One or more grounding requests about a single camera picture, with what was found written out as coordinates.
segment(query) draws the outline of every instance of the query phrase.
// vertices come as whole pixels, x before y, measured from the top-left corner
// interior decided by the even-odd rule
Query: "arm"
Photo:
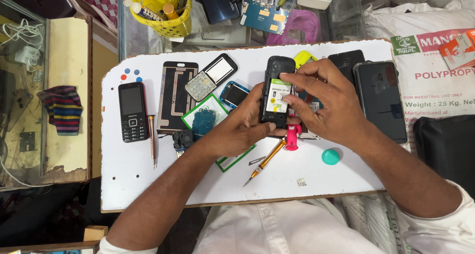
[[[306,100],[284,99],[313,133],[353,150],[376,173],[394,202],[405,212],[435,218],[454,212],[460,191],[366,120],[353,85],[329,59],[303,65],[296,73],[281,74],[305,90]],[[325,105],[313,113],[308,102],[318,97]]]
[[[127,207],[107,235],[110,244],[127,250],[158,247],[217,158],[240,155],[268,135],[286,134],[286,130],[276,129],[273,123],[258,121],[263,86],[256,85],[240,106],[185,151]],[[288,121],[300,123],[295,117]]]

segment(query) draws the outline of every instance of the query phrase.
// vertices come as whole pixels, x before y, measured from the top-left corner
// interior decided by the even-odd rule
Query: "red box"
[[[439,48],[450,70],[475,66],[475,30],[466,31]]]

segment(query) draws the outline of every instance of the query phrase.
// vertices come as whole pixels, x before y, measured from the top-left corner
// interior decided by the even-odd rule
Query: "striped cloth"
[[[56,86],[38,92],[37,96],[45,105],[49,123],[56,126],[58,135],[77,135],[83,107],[76,87]]]

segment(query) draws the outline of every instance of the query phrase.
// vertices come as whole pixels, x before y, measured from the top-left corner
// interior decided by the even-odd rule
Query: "shirt sleeve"
[[[475,253],[475,204],[458,184],[447,181],[462,193],[462,203],[453,213],[440,218],[424,219],[399,214],[409,224],[402,234],[406,243],[423,254]]]
[[[147,250],[126,250],[112,245],[107,241],[106,237],[103,237],[101,239],[101,243],[99,243],[99,251],[97,254],[155,254],[157,253],[157,250],[158,247]]]

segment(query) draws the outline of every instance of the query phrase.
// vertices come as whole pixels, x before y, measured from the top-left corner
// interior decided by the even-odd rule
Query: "teal bottle cap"
[[[322,154],[322,160],[325,164],[335,165],[340,161],[340,155],[333,149],[327,149]]]

